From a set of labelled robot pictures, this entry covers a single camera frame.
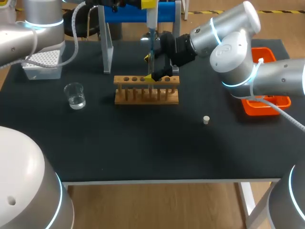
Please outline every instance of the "small white cap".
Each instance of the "small white cap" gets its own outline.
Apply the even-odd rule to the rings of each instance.
[[[203,123],[204,123],[204,124],[208,124],[208,123],[209,123],[209,120],[210,120],[210,117],[209,117],[209,116],[203,117]]]

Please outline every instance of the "robotic arm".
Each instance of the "robotic arm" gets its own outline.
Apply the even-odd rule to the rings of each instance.
[[[25,23],[0,25],[0,66],[64,45],[61,1],[24,0],[23,3]]]
[[[173,65],[183,66],[195,59],[210,57],[212,68],[224,86],[238,98],[253,95],[297,95],[305,93],[305,59],[282,60],[257,65],[253,63],[251,38],[261,29],[253,5],[245,1],[209,22],[174,39],[170,33],[160,37],[157,57],[166,54]],[[168,67],[152,74],[158,80],[168,74]]]

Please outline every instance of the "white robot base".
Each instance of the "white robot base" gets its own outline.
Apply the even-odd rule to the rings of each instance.
[[[38,145],[5,127],[0,136],[0,229],[72,229],[72,200]]]

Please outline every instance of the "white table frame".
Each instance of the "white table frame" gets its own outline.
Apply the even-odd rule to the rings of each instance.
[[[123,185],[123,184],[183,184],[183,183],[238,183],[241,194],[245,223],[247,229],[256,229],[262,222],[270,217],[268,215],[268,198],[274,185],[280,179],[189,179],[189,180],[121,180],[121,181],[90,181],[90,182],[63,182],[68,190],[70,185]],[[259,203],[256,205],[251,189],[250,182],[272,182],[266,193],[263,195]]]
[[[181,0],[182,6],[183,6],[183,12],[184,12],[184,20],[187,20],[187,16],[189,14],[189,4],[190,0]]]

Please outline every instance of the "wooden floor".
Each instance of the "wooden floor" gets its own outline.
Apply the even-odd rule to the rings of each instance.
[[[240,2],[190,0],[190,11],[227,10]],[[257,10],[305,10],[304,0],[251,2]],[[182,33],[188,33],[211,16],[216,15],[189,15],[188,21],[182,22]],[[256,38],[282,39],[291,58],[305,57],[305,14],[260,14],[259,17],[262,30]],[[165,24],[162,28],[170,30],[171,25]],[[124,40],[138,40],[146,32],[144,24],[123,24]],[[0,71],[0,86],[6,73],[7,69]],[[269,184],[251,185],[258,202]],[[70,193],[75,207],[75,229],[245,228],[233,183],[77,186]],[[265,222],[260,228],[270,226]]]

